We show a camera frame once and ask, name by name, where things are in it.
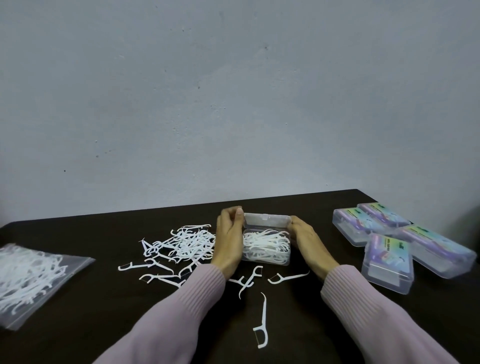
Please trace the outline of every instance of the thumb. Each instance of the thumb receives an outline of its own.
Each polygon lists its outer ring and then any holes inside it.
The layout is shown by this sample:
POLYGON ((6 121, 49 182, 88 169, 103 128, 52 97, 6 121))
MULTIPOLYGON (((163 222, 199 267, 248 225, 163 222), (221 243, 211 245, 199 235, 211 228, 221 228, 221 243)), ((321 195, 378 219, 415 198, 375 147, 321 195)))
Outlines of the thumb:
POLYGON ((235 221, 233 222, 233 229, 236 229, 241 232, 241 227, 243 225, 243 209, 241 207, 237 208, 237 212, 235 212, 235 221))

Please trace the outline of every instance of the dark table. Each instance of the dark table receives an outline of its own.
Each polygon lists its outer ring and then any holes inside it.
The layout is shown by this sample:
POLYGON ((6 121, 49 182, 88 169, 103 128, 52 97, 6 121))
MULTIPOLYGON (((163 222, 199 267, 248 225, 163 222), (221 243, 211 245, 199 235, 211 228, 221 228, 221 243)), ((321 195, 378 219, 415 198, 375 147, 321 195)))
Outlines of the dark table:
MULTIPOLYGON (((139 240, 163 240, 183 225, 215 225, 220 210, 242 205, 247 212, 297 215, 311 224, 341 264, 361 268, 363 249, 352 246, 332 225, 336 208, 373 202, 358 190, 259 198, 109 214, 11 223, 0 244, 17 243, 46 252, 90 256, 96 262, 68 281, 16 332, 0 331, 0 363, 91 363, 127 333, 152 305, 176 288, 138 278, 155 268, 119 272, 143 261, 139 240)), ((177 272, 186 264, 169 265, 177 272)), ((253 262, 241 262, 234 278, 249 277, 253 262)), ((297 251, 287 267, 263 264, 263 277, 242 293, 227 283, 222 299, 203 321, 193 363, 357 363, 360 351, 320 297, 321 282, 310 274, 271 285, 267 278, 306 273, 297 251), (268 345, 259 350, 253 327, 261 324, 267 296, 268 345)), ((415 282, 404 296, 374 285, 462 363, 480 356, 480 269, 442 279, 415 263, 415 282)))

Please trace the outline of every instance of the clear plastic box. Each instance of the clear plastic box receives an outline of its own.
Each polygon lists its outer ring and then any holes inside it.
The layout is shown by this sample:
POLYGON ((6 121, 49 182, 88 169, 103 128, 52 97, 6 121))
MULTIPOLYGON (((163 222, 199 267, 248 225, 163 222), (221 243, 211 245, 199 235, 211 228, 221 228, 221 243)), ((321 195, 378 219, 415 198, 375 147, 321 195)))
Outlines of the clear plastic box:
MULTIPOLYGON (((276 232, 285 232, 285 236, 288 238, 288 245, 290 246, 290 234, 286 231, 287 226, 291 222, 291 218, 288 215, 270 215, 270 214, 253 214, 253 213, 245 213, 245 220, 243 222, 243 227, 246 229, 243 234, 248 232, 262 232, 268 229, 271 229, 271 234, 276 232)), ((269 249, 265 249, 264 252, 270 255, 268 260, 263 260, 262 258, 254 258, 251 254, 247 256, 245 252, 245 248, 243 251, 243 260, 250 260, 250 261, 260 261, 265 263, 272 263, 272 264, 281 264, 281 265, 289 265, 290 264, 290 251, 288 252, 274 252, 269 249), (285 263, 278 263, 275 262, 275 256, 278 256, 279 261, 285 261, 285 263)))
POLYGON ((377 220, 356 207, 334 210, 332 222, 353 246, 365 246, 371 233, 385 231, 377 220))
POLYGON ((369 282, 407 294, 414 280, 410 244, 389 236, 371 234, 361 268, 369 282))
POLYGON ((417 224, 396 229, 393 236, 411 243, 413 259, 442 278, 469 272, 477 253, 417 224))
POLYGON ((412 224, 406 218, 397 215, 378 202, 358 204, 357 207, 371 218, 377 220, 381 225, 385 226, 385 235, 390 235, 389 233, 394 229, 412 224))
POLYGON ((246 229, 286 229, 291 222, 288 215, 244 214, 243 227, 246 229))
MULTIPOLYGON (((263 232, 265 230, 262 229, 246 229, 243 232, 243 236, 249 232, 263 232)), ((290 247, 290 234, 287 231, 284 230, 270 230, 268 234, 275 234, 277 232, 283 232, 283 235, 288 239, 288 251, 287 252, 282 252, 282 251, 277 251, 275 249, 268 249, 268 248, 263 248, 263 249, 258 249, 256 252, 252 252, 249 250, 247 247, 243 247, 243 255, 242 259, 243 260, 248 260, 251 262, 264 262, 264 263, 271 263, 271 264, 279 264, 282 266, 287 266, 290 264, 290 253, 291 253, 291 247, 290 247)))

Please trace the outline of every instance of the pink sweater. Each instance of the pink sweater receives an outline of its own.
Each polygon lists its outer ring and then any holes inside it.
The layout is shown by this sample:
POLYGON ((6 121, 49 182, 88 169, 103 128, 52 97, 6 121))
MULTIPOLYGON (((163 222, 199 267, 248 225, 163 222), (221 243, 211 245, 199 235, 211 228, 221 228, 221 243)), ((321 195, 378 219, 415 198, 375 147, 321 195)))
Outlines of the pink sweater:
MULTIPOLYGON (((181 288, 148 310, 95 364, 188 364, 200 323, 224 288, 217 267, 198 266, 181 288)), ((353 266, 339 266, 328 274, 322 298, 368 363, 457 363, 353 266)))

